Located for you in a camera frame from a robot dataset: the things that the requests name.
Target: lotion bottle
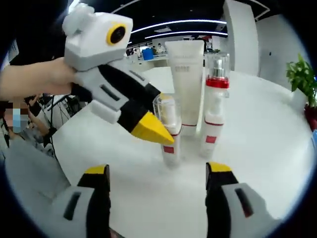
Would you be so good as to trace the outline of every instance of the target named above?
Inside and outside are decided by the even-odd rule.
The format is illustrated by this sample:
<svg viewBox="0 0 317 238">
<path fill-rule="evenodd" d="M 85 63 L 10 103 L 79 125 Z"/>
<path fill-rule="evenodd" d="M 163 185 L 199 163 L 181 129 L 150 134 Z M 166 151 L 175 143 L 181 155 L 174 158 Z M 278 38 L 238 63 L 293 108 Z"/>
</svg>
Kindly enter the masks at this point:
<svg viewBox="0 0 317 238">
<path fill-rule="evenodd" d="M 211 159 L 225 124 L 223 102 L 228 97 L 229 55 L 211 54 L 208 64 L 209 75 L 205 84 L 200 155 Z"/>
<path fill-rule="evenodd" d="M 160 94 L 153 101 L 155 116 L 174 138 L 172 145 L 161 145 L 163 161 L 174 168 L 180 164 L 181 109 L 175 94 Z"/>
</svg>

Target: red label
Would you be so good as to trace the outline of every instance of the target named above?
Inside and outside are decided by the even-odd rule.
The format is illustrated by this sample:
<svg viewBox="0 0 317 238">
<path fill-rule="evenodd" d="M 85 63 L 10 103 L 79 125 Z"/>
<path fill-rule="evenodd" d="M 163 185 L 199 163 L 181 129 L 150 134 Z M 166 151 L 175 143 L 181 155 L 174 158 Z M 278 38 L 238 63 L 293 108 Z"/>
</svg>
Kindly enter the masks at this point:
<svg viewBox="0 0 317 238">
<path fill-rule="evenodd" d="M 166 153 L 174 154 L 174 147 L 163 146 L 163 150 Z"/>
<path fill-rule="evenodd" d="M 207 136 L 206 137 L 206 143 L 212 143 L 214 144 L 216 142 L 217 137 L 216 136 Z"/>
</svg>

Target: robotic claw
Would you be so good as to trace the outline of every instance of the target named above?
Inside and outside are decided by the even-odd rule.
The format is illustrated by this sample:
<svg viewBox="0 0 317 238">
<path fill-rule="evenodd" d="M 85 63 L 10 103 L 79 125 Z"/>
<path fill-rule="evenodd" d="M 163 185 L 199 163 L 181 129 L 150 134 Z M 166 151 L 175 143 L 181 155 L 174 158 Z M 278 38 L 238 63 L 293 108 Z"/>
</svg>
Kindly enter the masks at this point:
<svg viewBox="0 0 317 238">
<path fill-rule="evenodd" d="M 160 91 L 123 60 L 132 19 L 95 13 L 93 7 L 80 3 L 62 27 L 67 35 L 64 60 L 78 70 L 78 83 L 91 92 L 92 112 L 111 124 L 118 122 L 140 139 L 174 143 L 153 115 L 152 102 Z"/>
</svg>

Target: blue face mask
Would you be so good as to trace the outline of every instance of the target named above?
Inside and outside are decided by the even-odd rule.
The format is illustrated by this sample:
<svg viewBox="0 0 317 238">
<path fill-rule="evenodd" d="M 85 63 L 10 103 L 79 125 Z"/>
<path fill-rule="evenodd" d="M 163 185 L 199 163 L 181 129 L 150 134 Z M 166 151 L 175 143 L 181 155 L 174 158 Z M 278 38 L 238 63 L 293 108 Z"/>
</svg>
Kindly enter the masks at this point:
<svg viewBox="0 0 317 238">
<path fill-rule="evenodd" d="M 12 131 L 14 133 L 22 132 L 28 125 L 28 115 L 21 115 L 20 109 L 13 109 Z"/>
</svg>

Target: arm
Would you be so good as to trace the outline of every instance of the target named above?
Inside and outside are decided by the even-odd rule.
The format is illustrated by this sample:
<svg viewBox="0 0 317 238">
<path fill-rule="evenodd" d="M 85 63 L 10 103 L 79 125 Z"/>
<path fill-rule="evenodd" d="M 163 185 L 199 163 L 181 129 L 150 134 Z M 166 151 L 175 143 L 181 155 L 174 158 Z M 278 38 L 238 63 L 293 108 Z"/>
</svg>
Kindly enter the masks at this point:
<svg viewBox="0 0 317 238">
<path fill-rule="evenodd" d="M 33 113 L 31 113 L 30 111 L 29 118 L 38 127 L 42 136 L 45 136 L 49 133 L 49 129 L 43 124 L 43 122 L 41 122 L 41 120 L 34 116 Z"/>
<path fill-rule="evenodd" d="M 23 66 L 8 65 L 0 72 L 0 100 L 14 100 L 41 93 L 69 94 L 75 70 L 63 58 Z"/>
</svg>

